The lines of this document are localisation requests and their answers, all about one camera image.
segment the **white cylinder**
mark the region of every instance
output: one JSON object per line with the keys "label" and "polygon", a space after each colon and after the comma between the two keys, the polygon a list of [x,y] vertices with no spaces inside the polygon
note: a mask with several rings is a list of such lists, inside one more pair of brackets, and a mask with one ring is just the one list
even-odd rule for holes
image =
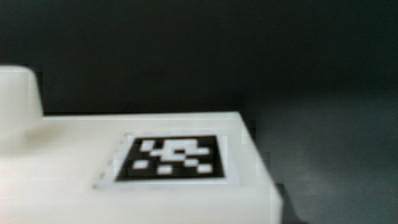
{"label": "white cylinder", "polygon": [[33,72],[19,66],[0,66],[0,140],[22,134],[40,119]]}

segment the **white object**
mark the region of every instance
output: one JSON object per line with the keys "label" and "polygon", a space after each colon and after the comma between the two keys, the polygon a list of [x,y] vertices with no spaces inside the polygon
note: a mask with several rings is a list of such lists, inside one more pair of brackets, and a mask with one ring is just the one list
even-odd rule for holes
{"label": "white object", "polygon": [[133,169],[145,169],[149,165],[149,161],[147,160],[136,160],[133,162]]}
{"label": "white object", "polygon": [[[0,99],[1,224],[280,222],[280,197],[237,113],[40,118],[31,72],[10,66],[0,67]],[[19,141],[26,130],[24,144],[14,151],[10,139]],[[125,183],[122,188],[108,183],[95,188],[120,168],[120,149],[127,149],[134,136],[189,136],[214,130],[223,133],[216,135],[223,182],[168,179],[154,184]],[[152,148],[149,142],[140,151]],[[138,162],[136,167],[143,169],[143,165]],[[202,164],[195,168],[213,171]],[[172,167],[159,166],[157,172],[163,178],[173,175]]]}
{"label": "white object", "polygon": [[21,134],[40,122],[42,109],[35,76],[15,66],[0,69],[0,141]]}

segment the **black background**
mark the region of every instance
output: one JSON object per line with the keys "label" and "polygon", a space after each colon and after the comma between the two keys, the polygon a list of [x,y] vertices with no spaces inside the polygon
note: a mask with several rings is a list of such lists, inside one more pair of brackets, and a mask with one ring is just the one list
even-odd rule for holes
{"label": "black background", "polygon": [[396,1],[1,0],[0,63],[46,115],[239,111],[300,219],[396,223]]}

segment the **dark wall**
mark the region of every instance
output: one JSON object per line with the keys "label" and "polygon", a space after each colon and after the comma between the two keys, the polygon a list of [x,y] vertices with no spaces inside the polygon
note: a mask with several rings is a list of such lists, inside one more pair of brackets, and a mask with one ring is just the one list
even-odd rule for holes
{"label": "dark wall", "polygon": [[396,1],[0,2],[0,63],[46,113],[243,110],[250,98],[392,90]]}

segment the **white square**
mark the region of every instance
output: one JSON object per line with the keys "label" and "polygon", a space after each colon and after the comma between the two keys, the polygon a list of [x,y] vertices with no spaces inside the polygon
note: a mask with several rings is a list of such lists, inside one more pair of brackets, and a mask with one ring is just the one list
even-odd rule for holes
{"label": "white square", "polygon": [[149,165],[149,161],[147,160],[136,160],[133,162],[133,169],[145,169]]}
{"label": "white square", "polygon": [[159,165],[157,166],[157,175],[168,175],[170,173],[172,173],[170,165]]}
{"label": "white square", "polygon": [[197,166],[197,173],[211,173],[213,172],[213,166],[209,164],[198,164]]}
{"label": "white square", "polygon": [[152,146],[154,146],[154,141],[152,140],[145,140],[141,142],[140,151],[141,152],[150,152]]}
{"label": "white square", "polygon": [[182,161],[182,165],[184,165],[184,167],[195,167],[197,164],[198,164],[198,160],[197,160],[197,159],[186,159],[186,160]]}

